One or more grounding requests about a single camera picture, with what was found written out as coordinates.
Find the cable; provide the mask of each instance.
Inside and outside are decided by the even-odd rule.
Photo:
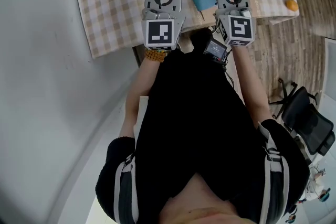
[[[226,65],[229,62],[228,57],[229,57],[229,54],[231,53],[231,51],[232,51],[232,49],[225,56],[223,69],[225,71],[225,74],[229,77],[229,79],[230,79],[230,81],[232,83],[232,88],[235,88],[235,83],[234,83],[233,79],[230,77],[230,75],[228,74],[227,69],[226,69]]]
[[[229,77],[230,81],[232,82],[232,88],[235,88],[235,83],[233,82],[233,79],[230,77],[230,75],[226,72],[225,70],[225,73],[226,75]]]
[[[217,28],[218,28],[218,26],[217,25],[215,25],[215,26],[212,26],[212,31],[211,31],[211,34],[213,34],[214,32],[217,32]]]

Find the office chair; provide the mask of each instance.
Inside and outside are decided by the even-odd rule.
[[[332,131],[334,124],[322,116],[313,104],[297,115],[293,129],[302,137],[311,155],[319,153],[322,156],[328,152],[335,142]]]
[[[294,89],[289,95],[284,91],[284,99],[272,104],[282,104],[280,112],[285,127],[289,130],[295,130],[304,140],[307,149],[311,155],[316,153],[325,156],[332,144],[335,142],[333,123],[322,116],[315,106],[310,103],[309,98],[316,102],[316,96],[307,92],[305,87],[301,87],[296,92],[297,84],[292,82]]]
[[[273,115],[273,118],[274,118],[274,119],[279,118],[279,116],[282,114],[282,112],[283,112],[284,109],[286,108],[286,105],[288,104],[288,102],[289,102],[290,100],[292,100],[292,97],[293,97],[294,93],[296,94],[296,97],[295,97],[294,99],[296,99],[296,100],[299,101],[299,102],[300,102],[300,101],[306,101],[307,99],[304,99],[304,98],[302,98],[302,97],[303,97],[303,96],[308,96],[308,97],[314,99],[314,100],[315,100],[315,103],[317,104],[317,101],[316,101],[316,95],[312,95],[312,94],[308,93],[308,92],[306,91],[306,89],[305,89],[305,91],[303,91],[302,88],[304,88],[304,87],[301,87],[297,92],[295,92],[295,91],[296,91],[296,88],[298,87],[298,85],[297,85],[295,82],[292,82],[291,85],[293,86],[293,89],[290,91],[289,94],[287,94],[287,90],[286,90],[286,86],[285,86],[284,81],[283,81],[281,78],[279,78],[278,81],[280,82],[280,84],[281,84],[281,86],[282,86],[282,91],[283,91],[283,94],[284,94],[284,95],[283,95],[282,100],[280,100],[280,101],[276,101],[276,102],[272,102],[272,103],[269,103],[269,105],[282,104],[282,107],[280,108],[280,111],[278,112],[278,114],[277,114],[276,116]]]

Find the chair leg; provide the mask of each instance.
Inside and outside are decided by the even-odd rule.
[[[316,93],[315,95],[312,95],[311,93],[308,93],[308,96],[309,96],[311,99],[315,100],[315,104],[316,104],[316,105],[317,105],[317,100],[316,100],[316,96],[317,96],[317,94],[318,94],[318,93]]]
[[[281,83],[281,86],[282,86],[282,91],[284,92],[283,94],[283,98],[286,99],[288,97],[287,95],[287,90],[286,90],[286,87],[285,87],[285,83],[283,81],[282,78],[279,78],[278,81]]]
[[[272,102],[272,103],[268,103],[269,105],[274,105],[274,104],[284,104],[285,101],[284,100],[280,100],[280,101],[276,101],[276,102]]]
[[[293,130],[292,130],[290,127],[288,127],[287,124],[286,124],[285,122],[284,122],[283,124],[284,124],[283,126],[285,127],[285,129],[286,129],[286,130],[288,131],[288,133],[292,136],[292,133],[295,133],[295,131],[293,132]]]
[[[272,117],[273,117],[274,119],[279,118],[279,116],[282,114],[282,112],[283,112],[284,109],[285,109],[285,106],[282,105],[281,108],[280,108],[280,111],[278,112],[278,114],[277,114],[276,116],[275,116],[275,115],[272,115]]]
[[[291,85],[293,86],[293,89],[290,91],[288,97],[291,97],[295,93],[296,88],[298,87],[298,85],[295,82],[292,82]]]

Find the white wall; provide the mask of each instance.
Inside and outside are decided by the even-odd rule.
[[[323,92],[319,104],[319,112],[327,119],[336,124],[336,44],[326,46],[326,67],[324,75]],[[325,157],[319,162],[319,169],[324,169],[326,175],[323,177],[325,188],[331,187],[330,197],[326,202],[317,199],[304,203],[303,207],[307,213],[310,223],[331,224],[336,217],[336,143],[332,145]]]
[[[105,164],[107,148],[121,130],[125,116],[124,100],[125,95],[86,147],[60,193],[48,224],[83,224],[87,221],[96,197],[94,190]]]
[[[0,0],[0,49],[0,218],[45,223],[137,65],[91,59],[77,0]]]
[[[316,222],[315,224],[335,224],[336,223],[336,210],[331,212],[326,217],[322,218],[320,221]]]
[[[86,224],[106,224],[108,216],[105,214],[100,204],[98,203],[97,198],[94,199],[90,214],[86,221]]]

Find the orange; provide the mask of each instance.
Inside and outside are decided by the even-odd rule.
[[[295,0],[286,0],[286,6],[293,12],[296,12],[299,9],[299,5]]]

